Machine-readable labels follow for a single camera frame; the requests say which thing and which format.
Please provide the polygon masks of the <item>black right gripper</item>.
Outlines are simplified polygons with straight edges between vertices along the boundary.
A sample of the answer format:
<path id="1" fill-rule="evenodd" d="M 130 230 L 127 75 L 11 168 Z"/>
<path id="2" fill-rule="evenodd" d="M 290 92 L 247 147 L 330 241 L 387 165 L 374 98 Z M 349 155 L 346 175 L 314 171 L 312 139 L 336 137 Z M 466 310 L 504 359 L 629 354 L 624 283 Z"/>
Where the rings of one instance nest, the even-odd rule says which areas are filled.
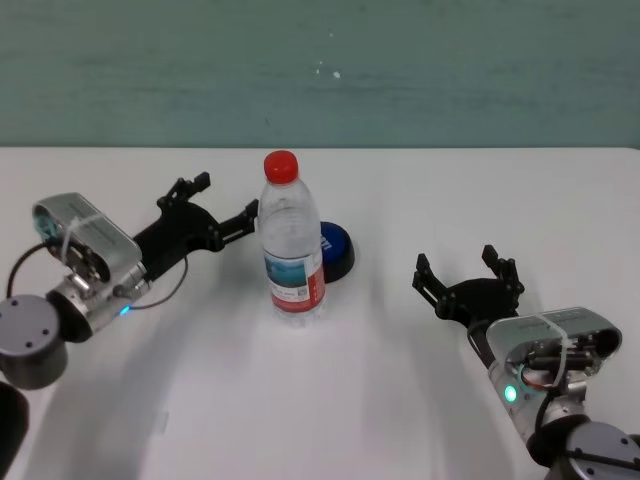
<path id="1" fill-rule="evenodd" d="M 493 245 L 487 244 L 482 260 L 497 279 L 466 280 L 446 288 L 431 270 L 424 253 L 417 256 L 412 287 L 433 307 L 436 316 L 461 324 L 469 344 L 486 369 L 495 356 L 486 333 L 491 324 L 517 315 L 519 297 L 525 288 L 513 258 L 501 258 Z"/>

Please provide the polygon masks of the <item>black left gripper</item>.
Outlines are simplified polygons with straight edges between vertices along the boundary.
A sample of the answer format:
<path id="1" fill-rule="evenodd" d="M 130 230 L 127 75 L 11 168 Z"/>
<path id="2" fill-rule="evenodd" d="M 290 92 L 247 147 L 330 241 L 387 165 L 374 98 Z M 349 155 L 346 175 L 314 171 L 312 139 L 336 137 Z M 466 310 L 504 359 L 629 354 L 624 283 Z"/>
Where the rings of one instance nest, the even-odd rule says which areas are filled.
<path id="1" fill-rule="evenodd" d="M 156 281 L 191 252 L 219 252 L 226 245 L 255 232 L 258 199 L 252 200 L 238 215 L 222 222 L 189 202 L 210 185 L 208 172 L 202 172 L 192 180 L 178 178 L 168 193 L 157 200 L 160 217 L 133 238 L 142 253 L 146 281 Z"/>

